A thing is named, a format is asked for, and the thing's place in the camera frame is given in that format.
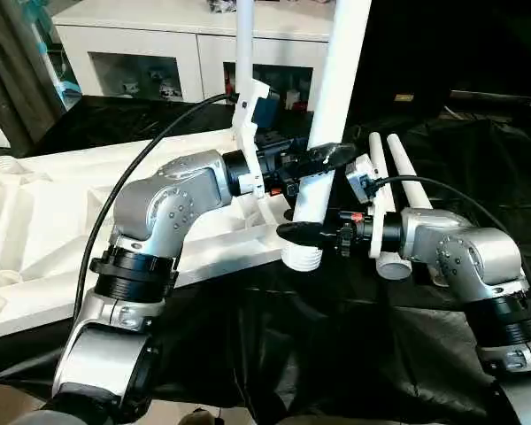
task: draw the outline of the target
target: white pipe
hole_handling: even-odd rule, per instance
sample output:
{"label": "white pipe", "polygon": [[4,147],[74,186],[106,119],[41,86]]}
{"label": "white pipe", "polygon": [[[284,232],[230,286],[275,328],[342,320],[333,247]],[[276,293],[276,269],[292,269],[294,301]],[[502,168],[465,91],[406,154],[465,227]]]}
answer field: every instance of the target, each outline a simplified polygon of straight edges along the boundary
{"label": "white pipe", "polygon": [[[417,175],[399,137],[397,135],[389,135],[388,145],[391,150],[391,156],[396,163],[397,172],[401,175]],[[407,195],[407,200],[412,208],[433,209],[420,182],[401,182],[401,184],[404,186],[405,195]]]}
{"label": "white pipe", "polygon": [[253,78],[254,0],[236,2],[236,92],[244,93]]}
{"label": "white pipe", "polygon": [[[371,133],[368,140],[370,143],[370,159],[372,160],[372,164],[378,170],[378,177],[385,179],[389,174],[386,158],[383,153],[383,147],[381,145],[380,134]],[[396,211],[396,204],[393,201],[393,195],[389,184],[386,184],[381,188],[380,192],[381,198],[379,199],[380,202],[384,204],[385,212],[394,213]],[[382,251],[380,256],[375,260],[375,268],[378,274],[384,279],[398,281],[400,279],[406,279],[411,275],[412,264],[411,261],[399,257],[397,252]]]}
{"label": "white pipe", "polygon": [[[370,3],[371,0],[336,2],[333,30],[308,149],[342,140]],[[324,221],[334,176],[335,172],[332,171],[301,180],[293,221]],[[286,266],[304,272],[316,269],[321,256],[322,251],[317,248],[289,242],[281,252]]]}

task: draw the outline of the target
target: robotic arm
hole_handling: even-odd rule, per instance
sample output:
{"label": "robotic arm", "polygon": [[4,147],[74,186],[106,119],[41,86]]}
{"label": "robotic arm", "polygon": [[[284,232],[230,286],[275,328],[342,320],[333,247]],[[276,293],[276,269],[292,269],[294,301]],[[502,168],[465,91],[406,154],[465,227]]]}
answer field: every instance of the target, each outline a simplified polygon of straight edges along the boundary
{"label": "robotic arm", "polygon": [[[363,156],[347,167],[358,200],[375,195],[374,174]],[[343,256],[366,250],[374,219],[339,212],[332,223],[288,223],[278,235],[293,243],[335,247]],[[519,423],[531,425],[531,288],[521,269],[517,244],[497,228],[476,228],[453,212],[405,208],[385,215],[385,251],[441,270],[476,337],[484,371],[497,378]]]}
{"label": "robotic arm", "polygon": [[[300,177],[357,156],[349,144],[305,152],[305,139],[268,135],[256,143],[262,189],[286,195]],[[200,215],[254,191],[248,174],[243,151],[205,151],[176,158],[122,189],[109,247],[90,264],[96,286],[86,294],[58,363],[53,399],[17,425],[129,423],[147,412],[162,351],[158,318],[177,278],[185,235]]]}

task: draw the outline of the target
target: glass cabinet door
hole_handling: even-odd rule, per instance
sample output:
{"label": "glass cabinet door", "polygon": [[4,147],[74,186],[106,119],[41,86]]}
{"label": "glass cabinet door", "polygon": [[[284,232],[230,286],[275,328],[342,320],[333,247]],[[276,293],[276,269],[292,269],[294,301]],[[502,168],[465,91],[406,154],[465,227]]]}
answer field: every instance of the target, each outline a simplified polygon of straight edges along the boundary
{"label": "glass cabinet door", "polygon": [[58,26],[84,95],[200,102],[194,34]]}
{"label": "glass cabinet door", "polygon": [[[235,89],[236,39],[199,35],[204,95]],[[326,42],[254,39],[254,78],[280,95],[286,109],[313,111],[319,94]]]}

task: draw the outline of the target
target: silver robotic arm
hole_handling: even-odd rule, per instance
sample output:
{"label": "silver robotic arm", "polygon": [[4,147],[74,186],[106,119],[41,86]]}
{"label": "silver robotic arm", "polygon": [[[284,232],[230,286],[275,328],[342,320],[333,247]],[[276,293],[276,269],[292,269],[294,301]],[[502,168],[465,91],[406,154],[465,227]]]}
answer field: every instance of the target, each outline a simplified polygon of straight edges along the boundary
{"label": "silver robotic arm", "polygon": [[[160,351],[152,329],[176,279],[183,240],[201,214],[231,201],[227,168],[216,151],[174,159],[120,192],[110,247],[91,263],[96,286],[58,363],[56,411],[80,418],[90,410],[85,405],[94,404],[114,423],[147,411]],[[59,408],[60,402],[68,406]]]}
{"label": "silver robotic arm", "polygon": [[[347,177],[362,204],[381,186],[368,158],[349,164]],[[335,247],[346,257],[357,248],[366,252],[376,233],[374,217],[361,212],[339,217],[332,223],[281,225],[278,235],[301,245]],[[414,208],[386,214],[378,235],[384,251],[441,271],[463,306],[484,371],[497,378],[518,423],[531,425],[531,288],[517,244],[504,231],[474,227],[453,212]]]}

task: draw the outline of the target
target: gray joint housing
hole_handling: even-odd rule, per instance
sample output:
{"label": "gray joint housing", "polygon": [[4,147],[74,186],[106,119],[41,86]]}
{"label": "gray joint housing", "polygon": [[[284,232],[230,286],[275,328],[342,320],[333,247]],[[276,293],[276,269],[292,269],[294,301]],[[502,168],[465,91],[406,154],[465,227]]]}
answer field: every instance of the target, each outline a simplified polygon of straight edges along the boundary
{"label": "gray joint housing", "polygon": [[217,151],[176,158],[120,192],[110,243],[145,255],[176,258],[195,220],[231,202],[226,165]]}

